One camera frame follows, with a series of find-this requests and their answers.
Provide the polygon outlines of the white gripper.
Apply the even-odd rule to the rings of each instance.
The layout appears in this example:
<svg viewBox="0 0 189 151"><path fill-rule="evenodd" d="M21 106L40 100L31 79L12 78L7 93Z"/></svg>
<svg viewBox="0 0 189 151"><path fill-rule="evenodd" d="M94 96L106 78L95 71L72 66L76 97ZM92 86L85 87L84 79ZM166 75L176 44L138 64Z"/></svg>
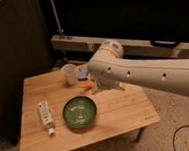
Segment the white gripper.
<svg viewBox="0 0 189 151"><path fill-rule="evenodd" d="M111 89L125 91L125 84L120 83L117 80L107 79L107 78L93 78L92 81L94 82L91 88L93 94L97 94L100 93L101 91L111 90Z"/></svg>

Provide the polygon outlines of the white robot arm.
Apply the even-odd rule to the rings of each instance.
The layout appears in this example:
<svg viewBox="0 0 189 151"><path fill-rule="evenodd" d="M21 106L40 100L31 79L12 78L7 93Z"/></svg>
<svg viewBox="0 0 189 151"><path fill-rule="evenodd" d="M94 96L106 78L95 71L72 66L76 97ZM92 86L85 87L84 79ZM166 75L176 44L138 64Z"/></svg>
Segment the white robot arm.
<svg viewBox="0 0 189 151"><path fill-rule="evenodd" d="M88 62L97 87L116 88L121 82L189 97L189 59L128 60L114 40L105 40Z"/></svg>

